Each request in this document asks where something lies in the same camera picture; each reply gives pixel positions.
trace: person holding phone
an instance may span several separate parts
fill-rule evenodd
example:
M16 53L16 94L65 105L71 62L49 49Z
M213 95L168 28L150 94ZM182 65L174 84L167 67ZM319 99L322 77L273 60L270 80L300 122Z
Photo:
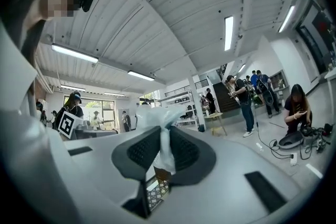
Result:
M293 86L290 97L285 103L284 114L285 123L288 125L287 134L296 132L299 123L302 124L301 126L311 125L312 112L306 94L300 85Z

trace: white shoe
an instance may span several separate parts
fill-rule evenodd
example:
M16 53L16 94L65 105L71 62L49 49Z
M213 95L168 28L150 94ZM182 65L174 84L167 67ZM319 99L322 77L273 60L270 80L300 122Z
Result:
M253 134L253 132L251 131L251 132L246 132L244 135L243 135L243 137L248 137L248 136L250 136L250 135L252 135Z

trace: staircase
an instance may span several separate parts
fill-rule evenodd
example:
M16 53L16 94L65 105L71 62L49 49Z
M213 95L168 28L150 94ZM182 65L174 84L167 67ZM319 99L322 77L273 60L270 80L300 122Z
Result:
M237 101L230 98L230 96L228 95L229 91L221 82L214 85L214 90L221 112L228 112L240 108Z

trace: white plastic bag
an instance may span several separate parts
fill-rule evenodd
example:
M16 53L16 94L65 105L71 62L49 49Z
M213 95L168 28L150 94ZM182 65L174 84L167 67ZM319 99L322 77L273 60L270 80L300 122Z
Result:
M184 115L186 107L175 105L169 108L151 108L149 105L142 105L137 109L138 125L137 129L149 126L160 126L160 152L156 156L153 165L156 168L164 169L175 174L175 161L170 149L170 133L167 127L170 127L180 116Z

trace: fluorescent light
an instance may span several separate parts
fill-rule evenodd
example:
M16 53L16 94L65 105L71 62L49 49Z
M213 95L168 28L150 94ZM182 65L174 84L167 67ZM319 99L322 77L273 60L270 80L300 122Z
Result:
M57 51L57 52L60 52L61 54L67 54L67 55L70 55L70 56L74 56L74 57L77 57L79 59L83 59L83 60L87 60L87 61L90 61L90 62L98 62L98 58L96 57L91 57L91 56L88 56L86 54L81 54L79 52L76 52L74 50L70 50L70 49L66 49L64 47L61 47L59 45L52 45L51 46L52 50L54 51Z
M155 80L155 79L153 79L153 78L151 78L151 77L147 77L147 76L145 76L145 75L143 75L143 74L136 73L136 72L134 72L134 71L128 71L128 74L130 74L130 75L132 75L132 76L136 76L136 77L138 77L138 78L147 79L147 80L149 80L149 81L153 81L153 80Z
M72 87L72 86L61 85L61 88L85 92L85 89L83 88L77 88L77 87Z
M110 92L105 92L104 94L106 94L106 95L115 95L115 96L125 96L125 94L121 94L121 93L110 93Z
M233 33L233 16L225 18L225 46L224 50L230 50Z
M240 68L240 70L238 71L238 73L241 72L241 71L244 69L245 65L246 65L246 64L243 64L243 65L242 65L242 67Z
M293 13L294 8L295 8L295 6L291 6L291 7L289 8L289 12L287 13L286 18L285 18L285 20L283 21L282 26L281 26L280 29L279 29L279 33L281 33L281 32L283 31L283 29L285 28L285 26L286 26L286 24L287 24L287 22L288 22L290 16L291 16L292 13Z

